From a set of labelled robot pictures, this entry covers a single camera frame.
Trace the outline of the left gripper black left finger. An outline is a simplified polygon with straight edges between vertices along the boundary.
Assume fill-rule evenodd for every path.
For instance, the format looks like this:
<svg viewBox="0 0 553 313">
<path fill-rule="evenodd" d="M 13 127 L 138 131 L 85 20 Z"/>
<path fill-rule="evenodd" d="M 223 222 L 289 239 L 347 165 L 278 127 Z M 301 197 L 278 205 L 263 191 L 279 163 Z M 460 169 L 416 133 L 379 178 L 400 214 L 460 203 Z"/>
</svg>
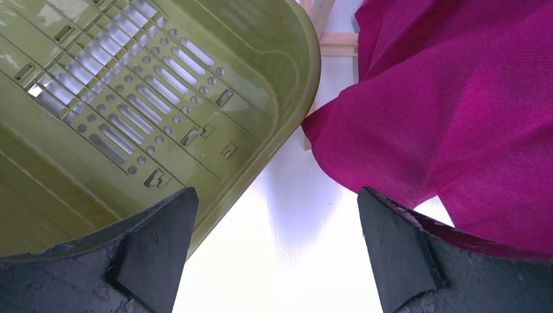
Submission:
<svg viewBox="0 0 553 313">
<path fill-rule="evenodd" d="M 184 188 L 89 235 L 1 258 L 1 311 L 171 312 L 198 206 Z"/>
</svg>

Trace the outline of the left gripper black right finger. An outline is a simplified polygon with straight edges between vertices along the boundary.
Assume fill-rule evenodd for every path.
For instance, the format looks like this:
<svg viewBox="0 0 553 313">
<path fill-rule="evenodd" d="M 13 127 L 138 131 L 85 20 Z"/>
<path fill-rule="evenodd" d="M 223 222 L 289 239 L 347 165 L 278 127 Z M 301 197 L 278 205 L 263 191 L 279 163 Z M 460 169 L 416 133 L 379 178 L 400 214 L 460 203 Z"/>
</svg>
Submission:
<svg viewBox="0 0 553 313">
<path fill-rule="evenodd" d="M 460 231 L 373 188 L 357 201 L 384 312 L 552 311 L 552 256 Z"/>
</svg>

